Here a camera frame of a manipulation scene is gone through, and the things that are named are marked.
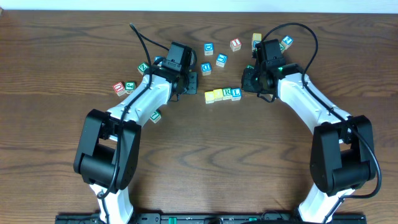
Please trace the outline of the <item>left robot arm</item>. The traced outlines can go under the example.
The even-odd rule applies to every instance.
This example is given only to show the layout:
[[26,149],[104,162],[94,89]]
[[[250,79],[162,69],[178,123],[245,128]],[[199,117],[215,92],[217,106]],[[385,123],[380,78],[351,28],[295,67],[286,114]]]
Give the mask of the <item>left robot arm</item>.
[[134,213],[128,185],[136,171],[142,127],[173,96],[194,95],[195,51],[172,42],[165,58],[144,70],[141,84],[107,111],[91,110],[83,124],[73,169],[96,194],[103,223],[128,223]]

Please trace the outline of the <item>green R block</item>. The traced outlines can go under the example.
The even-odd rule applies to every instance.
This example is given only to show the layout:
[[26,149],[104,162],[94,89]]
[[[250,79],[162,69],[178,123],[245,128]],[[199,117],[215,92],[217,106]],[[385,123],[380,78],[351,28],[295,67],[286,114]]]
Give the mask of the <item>green R block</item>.
[[223,100],[231,100],[232,99],[232,89],[231,88],[223,88]]

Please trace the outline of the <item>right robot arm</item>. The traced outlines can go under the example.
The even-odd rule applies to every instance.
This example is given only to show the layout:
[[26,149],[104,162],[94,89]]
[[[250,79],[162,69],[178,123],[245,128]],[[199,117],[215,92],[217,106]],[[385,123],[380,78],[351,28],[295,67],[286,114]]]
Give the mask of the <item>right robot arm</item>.
[[242,89],[268,103],[289,105],[313,134],[310,173],[312,188],[298,206],[303,222],[331,223],[337,208],[367,181],[379,178],[373,128],[367,117],[351,116],[333,104],[298,64],[287,64],[282,44],[257,41],[256,63],[243,71]]

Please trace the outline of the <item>yellow C block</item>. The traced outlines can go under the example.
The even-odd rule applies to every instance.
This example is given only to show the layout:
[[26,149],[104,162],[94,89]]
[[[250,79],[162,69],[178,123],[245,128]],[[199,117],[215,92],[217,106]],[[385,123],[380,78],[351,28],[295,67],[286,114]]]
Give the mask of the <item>yellow C block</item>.
[[205,103],[210,104],[215,102],[215,94],[213,91],[205,92]]

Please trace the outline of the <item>blue L block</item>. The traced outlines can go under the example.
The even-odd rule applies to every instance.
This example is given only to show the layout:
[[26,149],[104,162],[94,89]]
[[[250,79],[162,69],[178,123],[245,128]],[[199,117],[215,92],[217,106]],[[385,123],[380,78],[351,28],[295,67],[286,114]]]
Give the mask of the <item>blue L block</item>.
[[232,101],[238,101],[242,97],[242,92],[240,88],[232,88],[231,89]]

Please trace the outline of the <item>yellow O block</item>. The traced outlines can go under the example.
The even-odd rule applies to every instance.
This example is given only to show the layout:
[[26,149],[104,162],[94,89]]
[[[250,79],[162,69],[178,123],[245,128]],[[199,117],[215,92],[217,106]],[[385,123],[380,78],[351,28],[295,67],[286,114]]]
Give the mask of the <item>yellow O block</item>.
[[222,89],[213,90],[213,94],[214,94],[215,101],[222,101],[223,100],[223,90]]

